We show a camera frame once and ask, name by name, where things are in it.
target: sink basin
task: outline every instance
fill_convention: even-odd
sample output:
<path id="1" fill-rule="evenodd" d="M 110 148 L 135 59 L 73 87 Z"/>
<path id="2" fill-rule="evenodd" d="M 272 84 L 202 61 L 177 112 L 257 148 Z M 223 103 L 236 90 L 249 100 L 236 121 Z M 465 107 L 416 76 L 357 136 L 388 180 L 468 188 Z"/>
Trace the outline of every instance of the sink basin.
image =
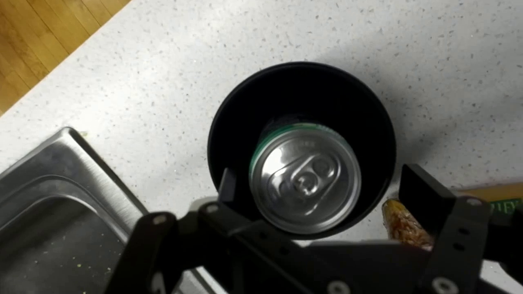
<path id="1" fill-rule="evenodd" d="M 0 293 L 102 293 L 143 206 L 73 130 L 0 175 Z"/>

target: can lid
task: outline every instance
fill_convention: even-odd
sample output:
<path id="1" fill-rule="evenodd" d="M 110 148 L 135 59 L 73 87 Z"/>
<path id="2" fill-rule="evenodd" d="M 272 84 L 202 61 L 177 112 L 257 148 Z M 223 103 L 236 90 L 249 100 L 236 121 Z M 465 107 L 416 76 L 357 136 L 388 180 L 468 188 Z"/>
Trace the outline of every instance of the can lid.
<path id="1" fill-rule="evenodd" d="M 249 162 L 249 190 L 261 216 L 290 234 L 318 234 L 354 208 L 360 172 L 334 131 L 310 123 L 269 133 Z"/>

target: can top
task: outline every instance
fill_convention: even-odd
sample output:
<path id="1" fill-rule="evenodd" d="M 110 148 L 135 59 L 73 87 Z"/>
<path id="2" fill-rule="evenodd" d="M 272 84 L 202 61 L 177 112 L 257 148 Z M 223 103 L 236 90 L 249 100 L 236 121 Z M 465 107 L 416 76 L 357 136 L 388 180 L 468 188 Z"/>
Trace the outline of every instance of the can top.
<path id="1" fill-rule="evenodd" d="M 318 234 L 354 208 L 360 172 L 334 131 L 308 123 L 269 133 L 249 162 L 249 190 L 261 216 L 290 234 Z"/>

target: white countertop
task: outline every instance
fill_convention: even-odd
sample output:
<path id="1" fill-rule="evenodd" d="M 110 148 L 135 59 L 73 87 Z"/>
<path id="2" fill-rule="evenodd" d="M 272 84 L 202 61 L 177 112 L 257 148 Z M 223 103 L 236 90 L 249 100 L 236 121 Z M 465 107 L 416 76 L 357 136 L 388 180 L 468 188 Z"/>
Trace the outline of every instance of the white countertop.
<path id="1" fill-rule="evenodd" d="M 182 215 L 215 195 L 205 139 L 225 95 L 262 68 L 315 61 L 382 100 L 400 164 L 457 188 L 519 182 L 521 15 L 519 0 L 132 0 L 0 118 L 0 170 L 73 126 L 150 211 Z M 374 211 L 331 239 L 383 239 L 380 223 Z"/>

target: black bowl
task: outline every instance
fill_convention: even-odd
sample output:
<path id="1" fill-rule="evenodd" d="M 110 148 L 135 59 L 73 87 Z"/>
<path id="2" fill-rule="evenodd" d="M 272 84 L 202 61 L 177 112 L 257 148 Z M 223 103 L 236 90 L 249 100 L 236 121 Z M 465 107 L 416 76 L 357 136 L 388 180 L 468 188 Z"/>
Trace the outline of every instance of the black bowl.
<path id="1" fill-rule="evenodd" d="M 248 219 L 259 219 L 248 188 L 248 164 L 259 139 L 287 123 L 323 125 L 354 151 L 360 169 L 360 193 L 338 226 L 313 236 L 336 234 L 360 221 L 382 198 L 395 166 L 390 120 L 375 95 L 349 74 L 311 63 L 264 69 L 241 82 L 220 105 L 210 126 L 207 161 L 213 187 L 225 169 L 236 175 L 236 197 L 226 203 Z"/>

